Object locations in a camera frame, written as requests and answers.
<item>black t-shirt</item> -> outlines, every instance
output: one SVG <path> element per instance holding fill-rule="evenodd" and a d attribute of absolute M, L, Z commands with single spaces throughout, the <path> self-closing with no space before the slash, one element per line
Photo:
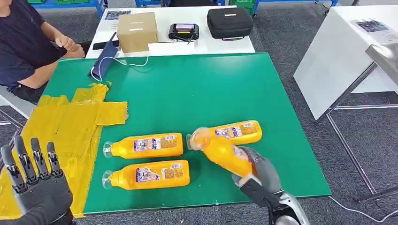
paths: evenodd
<path fill-rule="evenodd" d="M 27 0 L 12 0 L 10 10 L 9 16 L 0 17 L 0 85 L 13 88 L 65 52 L 45 36 L 44 20 Z"/>

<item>robotic hand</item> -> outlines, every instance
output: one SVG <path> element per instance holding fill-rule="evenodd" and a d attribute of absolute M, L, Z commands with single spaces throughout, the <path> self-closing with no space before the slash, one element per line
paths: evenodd
<path fill-rule="evenodd" d="M 16 220 L 0 220 L 0 225 L 73 224 L 73 216 L 69 209 L 73 197 L 55 154 L 54 143 L 47 144 L 48 160 L 51 166 L 51 172 L 48 172 L 38 139 L 31 139 L 33 157 L 38 169 L 37 177 L 22 137 L 16 136 L 14 142 L 25 174 L 25 181 L 8 145 L 1 147 L 1 155 L 22 216 Z"/>
<path fill-rule="evenodd" d="M 254 164 L 257 176 L 249 174 L 232 178 L 239 189 L 260 207 L 268 207 L 270 225 L 309 225 L 308 218 L 297 199 L 283 192 L 272 163 L 254 149 L 239 146 Z"/>

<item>black zipper case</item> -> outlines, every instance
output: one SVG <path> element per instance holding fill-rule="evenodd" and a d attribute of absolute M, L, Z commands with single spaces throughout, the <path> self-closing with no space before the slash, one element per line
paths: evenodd
<path fill-rule="evenodd" d="M 245 8 L 214 8 L 207 13 L 207 25 L 215 39 L 239 40 L 253 29 L 253 19 Z"/>

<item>green table surface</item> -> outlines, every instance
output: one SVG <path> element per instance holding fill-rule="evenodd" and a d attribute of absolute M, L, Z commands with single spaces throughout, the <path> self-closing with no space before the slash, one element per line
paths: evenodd
<path fill-rule="evenodd" d="M 146 58 L 127 58 L 141 64 Z M 94 82 L 87 77 L 95 60 L 60 62 L 44 94 L 66 95 Z M 296 197 L 330 195 L 300 122 L 267 53 L 150 57 L 144 67 L 112 62 L 104 81 L 112 82 L 105 101 L 127 101 L 123 125 L 103 127 L 84 213 L 242 203 L 249 199 L 230 173 L 200 151 L 179 157 L 105 158 L 102 146 L 128 136 L 180 132 L 257 120 L 260 141 L 247 146 L 269 158 L 283 189 Z M 102 174 L 130 164 L 186 159 L 191 182 L 183 187 L 149 190 L 103 188 Z"/>

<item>plastic bottle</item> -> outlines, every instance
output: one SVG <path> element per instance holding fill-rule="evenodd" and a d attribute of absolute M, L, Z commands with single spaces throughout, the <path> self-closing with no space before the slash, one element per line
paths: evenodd
<path fill-rule="evenodd" d="M 190 150 L 201 150 L 207 158 L 238 176 L 245 177 L 253 173 L 252 163 L 247 154 L 230 140 L 221 135 L 211 135 L 206 127 L 198 128 L 192 135 L 187 135 Z"/>
<path fill-rule="evenodd" d="M 106 171 L 102 176 L 105 189 L 121 187 L 126 190 L 169 188 L 189 184 L 186 160 L 128 165 L 119 171 Z"/>
<path fill-rule="evenodd" d="M 103 147 L 107 158 L 151 158 L 180 156 L 183 150 L 181 133 L 126 137 L 119 142 L 105 142 Z"/>
<path fill-rule="evenodd" d="M 247 120 L 217 127 L 210 127 L 210 133 L 228 138 L 233 145 L 249 144 L 261 139 L 262 131 L 256 120 Z"/>

